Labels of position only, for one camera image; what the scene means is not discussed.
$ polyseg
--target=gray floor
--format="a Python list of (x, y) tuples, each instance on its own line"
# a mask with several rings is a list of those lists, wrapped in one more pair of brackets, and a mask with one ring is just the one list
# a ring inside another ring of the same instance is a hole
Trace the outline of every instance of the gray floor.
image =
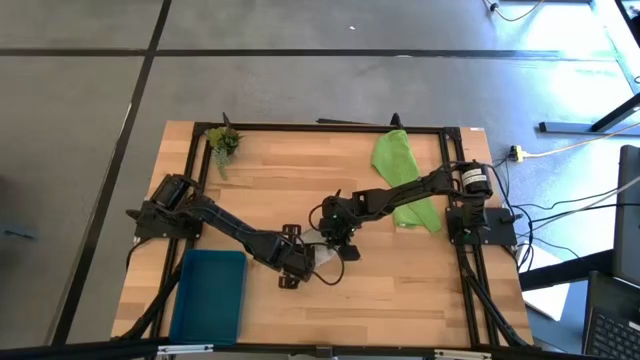
[[(161, 1), (65, 4), (3, 1), (0, 47), (146, 47)], [(160, 46), (612, 50), (586, 5), (545, 4), (509, 24), (489, 17), (480, 0), (399, 4), (175, 1)], [(527, 6), (502, 9), (517, 14)], [(46, 341), (140, 64), (138, 58), (0, 58), (0, 220), (38, 234), (35, 241), (0, 237), (2, 348)], [(632, 94), (615, 61), (158, 58), (70, 340), (109, 336), (133, 232), (124, 210), (138, 207), (146, 193), (167, 120), (219, 121), (225, 111), (237, 122), (387, 123), (398, 112), (411, 125), (485, 127), (497, 159), (512, 144), (541, 152), (582, 140), (534, 128), (540, 121), (592, 122)], [(627, 143), (640, 146), (617, 138), (512, 166), (510, 198), (549, 204), (613, 188), (617, 153)], [(536, 235), (589, 254), (611, 246), (613, 215), (575, 215)]]

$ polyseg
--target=green towel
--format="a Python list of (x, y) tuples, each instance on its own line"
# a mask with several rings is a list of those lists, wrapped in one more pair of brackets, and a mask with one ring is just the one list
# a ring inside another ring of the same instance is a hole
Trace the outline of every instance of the green towel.
[[(371, 163), (393, 187), (416, 180), (420, 176), (418, 164), (411, 153), (407, 132), (404, 130), (393, 130), (382, 135), (373, 149)], [(424, 225), (431, 232), (442, 227), (438, 212), (429, 199), (396, 208), (393, 219), (397, 226)]]

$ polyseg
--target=black table leg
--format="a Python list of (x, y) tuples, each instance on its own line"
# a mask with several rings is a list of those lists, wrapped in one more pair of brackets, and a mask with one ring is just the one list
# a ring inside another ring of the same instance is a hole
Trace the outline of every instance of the black table leg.
[(522, 291), (535, 290), (566, 282), (586, 279), (596, 270), (610, 275), (613, 269), (613, 250), (584, 256), (551, 266), (545, 266), (520, 274)]
[[(607, 114), (595, 124), (541, 122), (540, 132), (561, 134), (591, 134), (606, 135), (624, 128), (616, 126), (636, 111), (640, 111), (640, 93), (627, 100), (617, 109)], [(620, 135), (640, 136), (640, 127), (629, 129)]]

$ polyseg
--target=plastic container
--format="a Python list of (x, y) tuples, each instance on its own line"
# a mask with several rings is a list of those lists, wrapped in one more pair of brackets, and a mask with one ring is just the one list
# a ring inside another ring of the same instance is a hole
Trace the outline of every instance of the plastic container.
[(169, 329), (171, 342), (235, 344), (240, 333), (246, 272), (243, 252), (189, 250)]

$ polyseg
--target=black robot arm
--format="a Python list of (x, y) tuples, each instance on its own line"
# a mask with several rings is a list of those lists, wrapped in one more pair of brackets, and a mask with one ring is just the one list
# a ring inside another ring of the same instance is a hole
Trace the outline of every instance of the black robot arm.
[(127, 214), (138, 224), (136, 236), (143, 238), (196, 238), (200, 234), (194, 233), (201, 229), (198, 225), (207, 223), (240, 242), (258, 262), (283, 271), (281, 287), (308, 281), (315, 268), (315, 253), (298, 242), (299, 225), (284, 225), (282, 231), (256, 230), (203, 195), (195, 182), (182, 175), (166, 175), (141, 210), (128, 210)]
[[(454, 171), (461, 173), (462, 188), (452, 185)], [(462, 223), (469, 231), (476, 231), (487, 226), (484, 201), (493, 195), (490, 184), (487, 166), (474, 161), (441, 166), (427, 176), (391, 189), (356, 191), (349, 199), (340, 197), (338, 192), (322, 201), (318, 230), (329, 244), (340, 247), (345, 260), (357, 260), (357, 249), (349, 243), (363, 222), (381, 219), (398, 206), (433, 195), (447, 195), (462, 201)]]

